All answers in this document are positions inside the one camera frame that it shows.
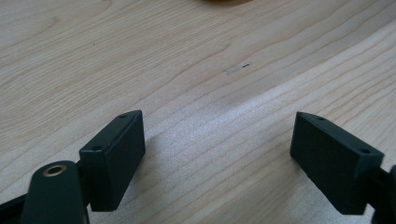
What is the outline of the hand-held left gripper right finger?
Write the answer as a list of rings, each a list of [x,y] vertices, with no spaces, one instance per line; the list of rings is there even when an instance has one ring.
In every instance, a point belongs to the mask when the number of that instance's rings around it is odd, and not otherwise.
[[[361,215],[369,174],[384,154],[331,121],[309,113],[296,114],[290,155],[343,215]]]

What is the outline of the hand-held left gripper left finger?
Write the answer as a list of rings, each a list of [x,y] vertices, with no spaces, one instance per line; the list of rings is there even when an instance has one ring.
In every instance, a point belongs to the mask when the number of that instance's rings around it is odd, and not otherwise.
[[[92,211],[118,208],[145,153],[141,110],[118,115],[79,151]]]

